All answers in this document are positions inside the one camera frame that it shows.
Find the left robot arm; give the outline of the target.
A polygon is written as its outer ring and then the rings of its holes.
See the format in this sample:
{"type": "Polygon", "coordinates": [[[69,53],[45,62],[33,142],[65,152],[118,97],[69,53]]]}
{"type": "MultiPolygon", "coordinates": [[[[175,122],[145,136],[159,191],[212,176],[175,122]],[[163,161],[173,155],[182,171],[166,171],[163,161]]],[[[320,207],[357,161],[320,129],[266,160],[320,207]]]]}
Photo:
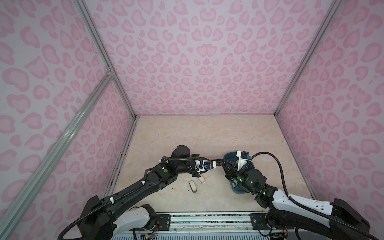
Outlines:
{"type": "Polygon", "coordinates": [[[175,182],[180,174],[201,177],[202,174],[223,167],[224,170],[238,168],[236,153],[228,153],[223,159],[209,160],[179,145],[170,157],[147,170],[144,177],[131,186],[103,199],[92,197],[86,203],[76,226],[83,240],[110,240],[114,235],[132,231],[154,232],[161,229],[158,214],[149,204],[136,204],[175,182]]]}

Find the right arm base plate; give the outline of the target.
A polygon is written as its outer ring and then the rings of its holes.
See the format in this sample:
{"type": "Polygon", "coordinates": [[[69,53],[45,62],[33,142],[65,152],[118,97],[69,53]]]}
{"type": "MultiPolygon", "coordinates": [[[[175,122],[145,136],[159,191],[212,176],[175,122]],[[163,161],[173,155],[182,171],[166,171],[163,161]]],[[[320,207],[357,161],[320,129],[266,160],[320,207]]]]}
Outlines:
{"type": "Polygon", "coordinates": [[[266,213],[251,213],[250,219],[253,230],[270,230],[271,227],[268,225],[266,220],[266,213]]]}

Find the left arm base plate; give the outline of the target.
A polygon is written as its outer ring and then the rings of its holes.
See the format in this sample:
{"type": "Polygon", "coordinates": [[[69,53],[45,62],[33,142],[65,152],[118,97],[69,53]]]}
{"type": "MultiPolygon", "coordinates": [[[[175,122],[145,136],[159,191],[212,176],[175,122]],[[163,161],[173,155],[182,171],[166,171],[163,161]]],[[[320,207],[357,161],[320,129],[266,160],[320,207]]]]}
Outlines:
{"type": "Polygon", "coordinates": [[[152,217],[150,220],[150,231],[160,231],[165,232],[170,230],[171,225],[171,215],[169,214],[160,214],[152,217]]]}

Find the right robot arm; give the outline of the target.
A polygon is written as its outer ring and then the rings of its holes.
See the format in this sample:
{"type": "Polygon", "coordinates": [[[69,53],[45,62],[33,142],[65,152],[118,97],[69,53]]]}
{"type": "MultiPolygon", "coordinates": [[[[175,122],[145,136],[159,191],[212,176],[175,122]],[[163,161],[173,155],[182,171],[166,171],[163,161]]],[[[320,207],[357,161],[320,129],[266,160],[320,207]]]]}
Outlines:
{"type": "Polygon", "coordinates": [[[269,209],[266,222],[271,227],[295,228],[325,236],[331,240],[371,240],[370,224],[349,203],[335,198],[333,202],[290,195],[266,183],[257,169],[239,172],[237,166],[225,163],[226,178],[234,186],[255,197],[269,209]]]}

